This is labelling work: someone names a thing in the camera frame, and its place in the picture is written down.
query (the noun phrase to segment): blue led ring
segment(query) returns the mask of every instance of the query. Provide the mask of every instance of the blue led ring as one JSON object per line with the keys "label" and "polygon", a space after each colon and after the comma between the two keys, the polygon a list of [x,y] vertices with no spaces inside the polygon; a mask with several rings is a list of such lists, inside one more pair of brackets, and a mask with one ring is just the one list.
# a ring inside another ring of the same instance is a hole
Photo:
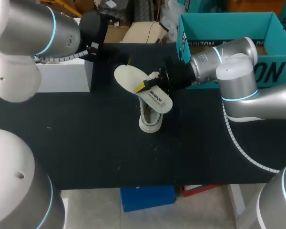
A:
{"label": "blue led ring", "polygon": [[221,98],[222,98],[223,100],[225,100],[225,101],[240,101],[240,100],[243,100],[243,99],[250,98],[250,97],[252,97],[253,95],[255,95],[256,93],[257,93],[257,90],[256,90],[253,94],[248,95],[248,96],[243,97],[243,98],[240,98],[240,99],[225,99],[225,98],[223,98],[223,97],[221,97]]}
{"label": "blue led ring", "polygon": [[49,49],[49,47],[51,46],[51,44],[53,43],[53,40],[54,40],[54,37],[55,37],[55,33],[56,33],[56,18],[55,18],[55,14],[54,14],[53,10],[52,10],[50,7],[48,7],[48,8],[50,9],[50,11],[51,11],[51,13],[52,13],[52,16],[53,16],[53,24],[54,24],[54,26],[53,26],[52,37],[51,37],[51,39],[50,39],[49,44],[47,45],[47,47],[45,47],[44,50],[42,50],[41,52],[39,52],[39,53],[37,53],[37,54],[35,54],[35,55],[40,55],[40,54],[43,54],[44,52],[46,52],[46,51]]}
{"label": "blue led ring", "polygon": [[51,185],[51,200],[50,200],[50,204],[49,204],[49,208],[46,212],[46,214],[44,215],[42,221],[40,222],[39,226],[36,228],[36,229],[40,229],[42,227],[42,225],[44,224],[44,222],[46,221],[48,215],[49,215],[49,212],[50,212],[50,209],[52,207],[52,202],[53,202],[53,185],[52,185],[52,182],[51,182],[51,179],[50,177],[48,176],[49,178],[49,181],[50,181],[50,185]]}
{"label": "blue led ring", "polygon": [[222,59],[221,59],[221,56],[220,56],[220,54],[219,54],[217,48],[216,48],[216,47],[213,47],[213,49],[214,49],[215,52],[217,53],[217,56],[218,56],[218,58],[219,58],[219,60],[220,60],[220,63],[222,63],[223,61],[222,61]]}

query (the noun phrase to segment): robotic arm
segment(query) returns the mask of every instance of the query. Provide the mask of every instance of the robotic arm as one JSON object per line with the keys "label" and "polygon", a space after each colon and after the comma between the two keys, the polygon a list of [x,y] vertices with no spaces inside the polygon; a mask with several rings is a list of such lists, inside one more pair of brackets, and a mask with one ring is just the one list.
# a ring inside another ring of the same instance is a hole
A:
{"label": "robotic arm", "polygon": [[189,63],[166,62],[158,85],[178,90],[217,80],[228,118],[234,122],[286,119],[286,84],[257,89],[257,51],[243,37],[191,56]]}
{"label": "robotic arm", "polygon": [[0,0],[0,97],[23,102],[34,96],[41,74],[33,56],[60,62],[95,57],[101,30],[96,12],[84,14],[78,25],[73,18],[30,0]]}

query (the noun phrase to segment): red object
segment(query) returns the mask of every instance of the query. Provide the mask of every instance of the red object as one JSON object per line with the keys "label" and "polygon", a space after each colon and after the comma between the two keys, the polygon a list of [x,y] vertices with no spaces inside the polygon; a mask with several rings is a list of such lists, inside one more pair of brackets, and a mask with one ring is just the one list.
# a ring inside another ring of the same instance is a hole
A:
{"label": "red object", "polygon": [[185,191],[184,190],[184,187],[183,186],[180,186],[180,190],[182,192],[182,194],[185,196],[185,197],[189,197],[191,195],[195,195],[197,193],[200,193],[200,192],[204,192],[204,191],[207,191],[209,189],[213,189],[215,187],[219,187],[221,185],[206,185],[206,186],[201,186],[201,187],[197,187],[197,188],[193,188],[191,190],[188,190],[188,191]]}

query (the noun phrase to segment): black table surface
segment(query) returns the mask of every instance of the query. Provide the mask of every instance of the black table surface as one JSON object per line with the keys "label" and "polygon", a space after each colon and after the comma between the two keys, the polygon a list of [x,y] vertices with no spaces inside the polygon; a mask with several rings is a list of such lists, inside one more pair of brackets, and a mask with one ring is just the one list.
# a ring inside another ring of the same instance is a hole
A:
{"label": "black table surface", "polygon": [[[131,64],[157,71],[175,44],[115,44]],[[274,175],[247,161],[225,126],[217,89],[172,94],[160,131],[143,132],[139,101],[94,64],[91,93],[39,93],[20,104],[0,99],[0,129],[21,137],[58,189],[265,183]],[[257,162],[286,165],[286,121],[231,123],[240,146]]]}

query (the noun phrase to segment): cable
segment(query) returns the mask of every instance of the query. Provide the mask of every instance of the cable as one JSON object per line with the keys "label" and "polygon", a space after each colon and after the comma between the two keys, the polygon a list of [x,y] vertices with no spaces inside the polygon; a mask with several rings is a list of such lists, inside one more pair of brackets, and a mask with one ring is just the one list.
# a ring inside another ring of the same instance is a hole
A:
{"label": "cable", "polygon": [[149,33],[148,33],[147,41],[146,41],[145,44],[147,44],[147,42],[148,42],[149,36],[151,35],[152,26],[153,26],[155,23],[157,23],[157,22],[155,21],[155,22],[151,25],[151,27],[149,28]]}
{"label": "cable", "polygon": [[70,61],[76,58],[81,58],[85,55],[88,54],[88,51],[82,51],[79,53],[76,53],[74,55],[70,55],[70,56],[65,56],[65,57],[60,57],[60,58],[52,58],[52,57],[39,57],[40,61],[54,61],[54,62],[64,62],[64,61]]}
{"label": "cable", "polygon": [[223,111],[224,111],[224,118],[225,118],[225,125],[227,126],[227,129],[229,131],[229,134],[230,134],[230,137],[234,143],[234,145],[237,147],[237,149],[239,150],[239,152],[241,152],[241,154],[248,160],[250,161],[252,164],[256,165],[257,167],[260,167],[261,169],[264,169],[266,171],[269,171],[269,172],[272,172],[272,173],[279,173],[280,171],[279,170],[276,170],[276,169],[272,169],[272,168],[269,168],[269,167],[266,167],[264,165],[261,165],[260,163],[254,161],[251,157],[249,157],[248,154],[245,153],[245,151],[240,147],[239,143],[237,142],[237,140],[235,139],[233,133],[232,133],[232,129],[230,127],[230,124],[229,124],[229,119],[227,117],[227,114],[225,112],[225,106],[224,106],[224,103],[223,103]]}

